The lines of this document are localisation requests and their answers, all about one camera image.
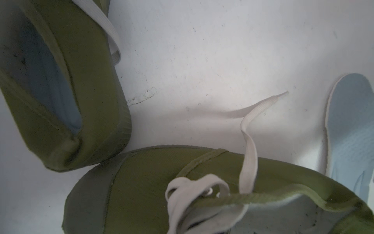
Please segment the olive green shoe with laces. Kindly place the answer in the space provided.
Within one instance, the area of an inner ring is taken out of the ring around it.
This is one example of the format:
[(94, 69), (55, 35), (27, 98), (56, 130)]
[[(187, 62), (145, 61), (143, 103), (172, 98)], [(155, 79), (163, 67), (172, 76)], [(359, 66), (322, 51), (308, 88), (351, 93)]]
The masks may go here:
[[(131, 136), (131, 116), (117, 76), (119, 37), (109, 1), (1, 1), (1, 92), (31, 152), (64, 172), (117, 155)], [(15, 26), (27, 18), (51, 51), (82, 117), (74, 135), (7, 68)]]

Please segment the grey-blue insole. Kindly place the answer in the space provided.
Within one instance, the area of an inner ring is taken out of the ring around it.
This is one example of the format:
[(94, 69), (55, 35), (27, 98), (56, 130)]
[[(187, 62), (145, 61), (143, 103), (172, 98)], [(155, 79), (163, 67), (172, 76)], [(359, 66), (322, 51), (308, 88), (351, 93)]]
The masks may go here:
[(329, 95), (326, 175), (369, 200), (374, 173), (374, 92), (359, 73), (342, 76)]
[(14, 57), (7, 65), (11, 76), (76, 135), (83, 126), (82, 117), (51, 51), (27, 18), (16, 23), (15, 33), (9, 43)]

